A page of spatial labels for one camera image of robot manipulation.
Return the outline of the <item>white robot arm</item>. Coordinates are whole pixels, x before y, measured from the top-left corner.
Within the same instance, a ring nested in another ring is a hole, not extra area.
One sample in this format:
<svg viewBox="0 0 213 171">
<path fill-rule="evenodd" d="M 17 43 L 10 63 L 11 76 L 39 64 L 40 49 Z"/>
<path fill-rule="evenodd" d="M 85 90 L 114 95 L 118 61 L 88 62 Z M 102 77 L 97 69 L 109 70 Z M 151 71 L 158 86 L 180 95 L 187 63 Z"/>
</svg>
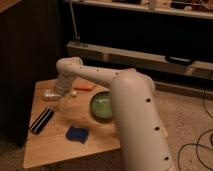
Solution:
<svg viewBox="0 0 213 171">
<path fill-rule="evenodd" d="M 86 66 L 79 57 L 57 61 L 54 90 L 70 92 L 76 77 L 109 89 L 111 109 L 126 171 L 171 171 L 174 162 L 162 129 L 152 79 L 133 69 L 116 70 Z"/>
</svg>

